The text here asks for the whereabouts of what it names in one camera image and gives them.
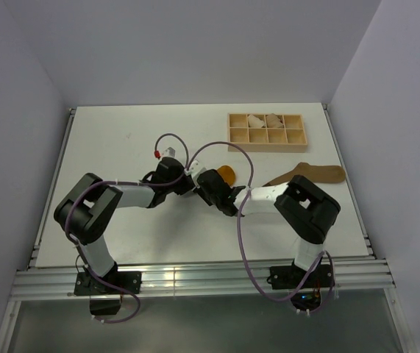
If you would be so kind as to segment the yellow sock with brown cuff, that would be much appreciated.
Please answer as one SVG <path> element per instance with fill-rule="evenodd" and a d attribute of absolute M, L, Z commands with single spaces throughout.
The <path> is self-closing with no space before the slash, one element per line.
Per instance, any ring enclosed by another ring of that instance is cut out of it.
<path fill-rule="evenodd" d="M 233 186 L 236 181 L 236 174 L 229 165 L 222 165 L 216 169 L 218 175 L 229 185 Z"/>

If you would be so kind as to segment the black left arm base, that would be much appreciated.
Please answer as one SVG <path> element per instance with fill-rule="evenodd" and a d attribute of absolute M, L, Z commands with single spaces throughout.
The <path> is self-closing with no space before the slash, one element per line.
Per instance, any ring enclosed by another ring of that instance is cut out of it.
<path fill-rule="evenodd" d="M 83 271 L 76 276 L 73 294 L 76 297 L 88 297 L 90 314 L 105 321 L 118 314 L 125 296 L 131 296 L 136 303 L 130 314 L 134 317 L 141 307 L 138 298 L 141 280 L 140 271 L 118 271 L 105 278 L 95 277 L 90 272 Z"/>

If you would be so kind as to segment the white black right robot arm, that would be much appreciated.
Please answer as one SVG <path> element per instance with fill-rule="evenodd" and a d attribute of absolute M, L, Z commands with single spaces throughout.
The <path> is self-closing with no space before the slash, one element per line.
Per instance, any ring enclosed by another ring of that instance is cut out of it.
<path fill-rule="evenodd" d="M 251 214 L 278 213 L 299 237 L 293 261 L 293 280 L 307 287 L 318 277 L 314 263 L 341 211 L 340 204 L 302 175 L 291 181 L 258 188 L 231 187 L 212 169 L 196 179 L 199 193 L 223 214 L 242 218 Z"/>

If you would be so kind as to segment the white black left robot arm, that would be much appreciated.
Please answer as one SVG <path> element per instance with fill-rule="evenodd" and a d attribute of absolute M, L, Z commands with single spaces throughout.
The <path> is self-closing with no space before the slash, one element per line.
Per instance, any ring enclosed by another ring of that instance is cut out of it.
<path fill-rule="evenodd" d="M 137 182 L 105 181 L 86 173 L 54 210 L 54 220 L 72 242 L 83 263 L 93 272 L 91 285 L 100 293 L 110 293 L 118 284 L 118 265 L 111 257 L 104 232 L 118 208 L 155 208 L 166 196 L 179 196 L 195 184 L 184 165 L 164 157 L 154 171 Z"/>

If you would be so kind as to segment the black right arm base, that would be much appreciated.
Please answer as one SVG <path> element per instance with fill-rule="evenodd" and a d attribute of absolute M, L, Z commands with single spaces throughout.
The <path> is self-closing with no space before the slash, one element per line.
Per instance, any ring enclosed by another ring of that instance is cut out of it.
<path fill-rule="evenodd" d="M 272 290 L 294 290 L 305 274 L 304 270 L 294 264 L 272 266 L 266 281 Z M 321 291 L 327 289 L 330 295 L 334 286 L 333 266 L 319 264 L 303 282 L 300 291 L 291 298 L 291 304 L 298 311 L 311 313 L 323 304 Z"/>

